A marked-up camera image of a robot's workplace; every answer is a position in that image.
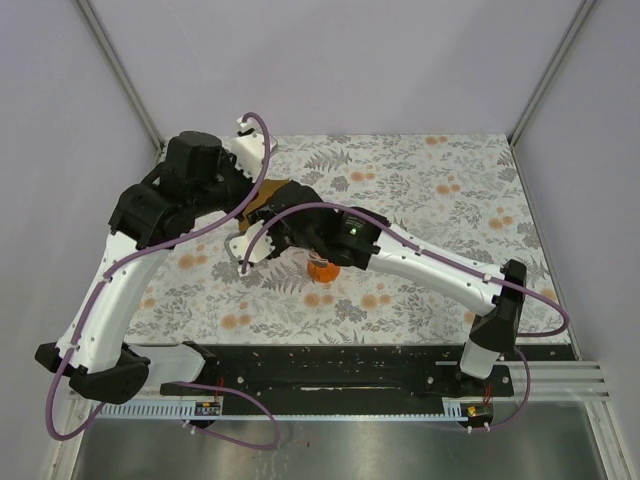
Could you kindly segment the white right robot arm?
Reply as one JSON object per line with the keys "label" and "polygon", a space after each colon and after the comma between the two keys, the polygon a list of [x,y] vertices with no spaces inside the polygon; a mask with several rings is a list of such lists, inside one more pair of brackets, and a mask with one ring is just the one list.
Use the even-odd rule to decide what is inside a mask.
{"label": "white right robot arm", "polygon": [[466,395],[490,385],[494,364],[515,345],[527,276],[517,260],[495,265],[465,258],[372,211],[324,202],[297,182],[278,188],[246,218],[248,227],[229,244],[245,267],[296,247],[337,267],[404,278],[471,311],[474,321],[454,373]]}

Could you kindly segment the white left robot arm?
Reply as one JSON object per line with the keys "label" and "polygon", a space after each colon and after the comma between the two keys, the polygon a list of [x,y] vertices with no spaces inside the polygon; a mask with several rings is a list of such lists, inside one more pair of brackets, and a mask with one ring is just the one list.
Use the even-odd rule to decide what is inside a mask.
{"label": "white left robot arm", "polygon": [[173,137],[163,161],[121,194],[91,292],[65,334],[38,347],[36,361],[68,378],[81,397],[108,404],[173,382],[196,395],[212,391],[217,372],[205,349],[193,342],[143,347],[124,337],[176,240],[210,213],[240,218],[255,196],[268,144],[254,129],[227,145],[202,132]]}

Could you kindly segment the brown paper coffee filter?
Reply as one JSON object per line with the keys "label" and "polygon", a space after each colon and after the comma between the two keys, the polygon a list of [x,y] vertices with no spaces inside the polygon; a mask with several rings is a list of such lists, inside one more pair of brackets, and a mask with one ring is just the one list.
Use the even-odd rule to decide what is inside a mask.
{"label": "brown paper coffee filter", "polygon": [[253,211],[261,208],[277,190],[290,182],[290,179],[265,179],[256,196],[242,212],[243,218],[238,222],[238,231],[244,233],[250,226],[248,216]]}

